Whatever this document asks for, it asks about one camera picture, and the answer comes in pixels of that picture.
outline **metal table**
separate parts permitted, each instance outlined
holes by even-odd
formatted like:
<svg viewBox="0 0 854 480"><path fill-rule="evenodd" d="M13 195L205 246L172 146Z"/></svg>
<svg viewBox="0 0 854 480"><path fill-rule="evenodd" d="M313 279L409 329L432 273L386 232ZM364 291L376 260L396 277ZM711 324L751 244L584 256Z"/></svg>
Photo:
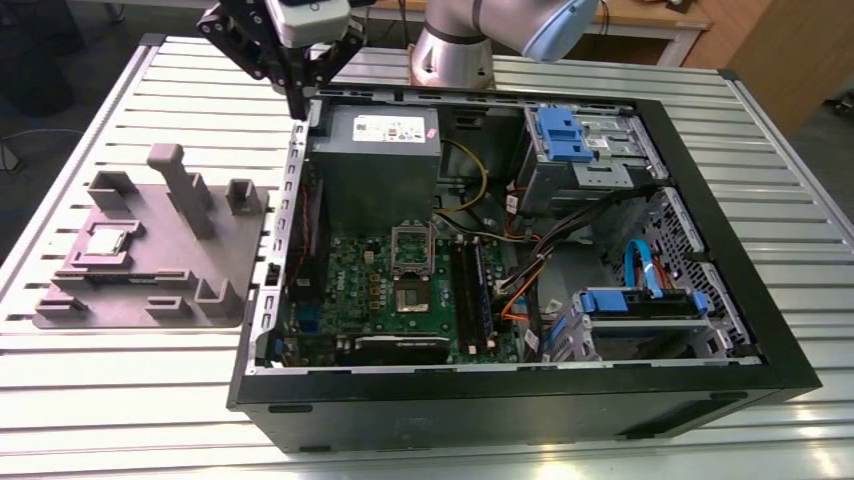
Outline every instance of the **metal table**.
<svg viewBox="0 0 854 480"><path fill-rule="evenodd" d="M854 472L854 230L741 85L713 71L495 62L500 89L663 102L824 384L792 402L748 409L671 440L285 456L224 408L237 329L38 331L33 306L82 225L85 185L98 169L161 182L144 166L146 147L174 142L208 185L238 176L273 187L280 178L290 128L282 98L202 40L148 40L0 270L0 475L657 479ZM368 49L340 77L402 84L405 62L401 51Z"/></svg>

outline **wooden cabinet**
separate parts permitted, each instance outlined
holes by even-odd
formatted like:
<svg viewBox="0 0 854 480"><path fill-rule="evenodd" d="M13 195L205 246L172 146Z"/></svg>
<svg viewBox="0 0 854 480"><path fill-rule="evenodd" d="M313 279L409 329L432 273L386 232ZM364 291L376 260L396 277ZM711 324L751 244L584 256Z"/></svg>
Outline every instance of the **wooden cabinet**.
<svg viewBox="0 0 854 480"><path fill-rule="evenodd" d="M854 72L854 1L700 0L713 21L683 66L735 71L784 134Z"/></svg>

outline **blue latch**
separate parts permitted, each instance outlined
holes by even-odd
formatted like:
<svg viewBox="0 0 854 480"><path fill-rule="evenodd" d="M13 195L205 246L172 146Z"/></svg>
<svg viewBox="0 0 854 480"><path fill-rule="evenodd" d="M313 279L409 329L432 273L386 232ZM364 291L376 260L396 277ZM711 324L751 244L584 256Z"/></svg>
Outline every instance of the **blue latch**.
<svg viewBox="0 0 854 480"><path fill-rule="evenodd" d="M703 292L693 292L693 305L696 305L696 311L700 315L708 313L708 297Z"/></svg>
<svg viewBox="0 0 854 480"><path fill-rule="evenodd" d="M627 312L628 304L619 290L592 290L581 293L581 308L584 313Z"/></svg>
<svg viewBox="0 0 854 480"><path fill-rule="evenodd" d="M549 107L540 108L536 114L543 143L548 149L548 160L589 163L593 154L581 141L583 129L572 112L567 108Z"/></svg>

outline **power supply label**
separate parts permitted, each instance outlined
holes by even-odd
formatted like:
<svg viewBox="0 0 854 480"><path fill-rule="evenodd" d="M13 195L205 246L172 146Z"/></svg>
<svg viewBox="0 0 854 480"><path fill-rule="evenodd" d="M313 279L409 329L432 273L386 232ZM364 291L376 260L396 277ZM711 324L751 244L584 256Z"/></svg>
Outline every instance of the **power supply label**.
<svg viewBox="0 0 854 480"><path fill-rule="evenodd" d="M358 115L353 119L352 141L425 143L424 118Z"/></svg>

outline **yellow wire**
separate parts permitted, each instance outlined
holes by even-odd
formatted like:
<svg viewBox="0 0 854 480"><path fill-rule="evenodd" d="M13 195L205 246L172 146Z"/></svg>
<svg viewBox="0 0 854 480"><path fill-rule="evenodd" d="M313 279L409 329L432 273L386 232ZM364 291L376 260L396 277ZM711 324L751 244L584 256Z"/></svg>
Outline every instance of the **yellow wire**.
<svg viewBox="0 0 854 480"><path fill-rule="evenodd" d="M471 150L468 150L468 148L465 148L465 146L461 143L448 138L442 138L441 141L445 143L449 143L456 148L458 148L462 151L462 153L468 155L468 158L471 158L471 161L475 162L475 165L477 165L477 170L480 170L480 191L477 192L477 195L475 196L475 198L472 198L468 202L462 203L461 205L457 205L456 207L438 208L434 210L438 213L453 213L453 212L458 212L460 210L465 210L475 203L477 203L477 201L483 198L483 195L485 195L487 171L485 171L485 166L483 165L483 162L480 161L477 156L473 154Z"/></svg>

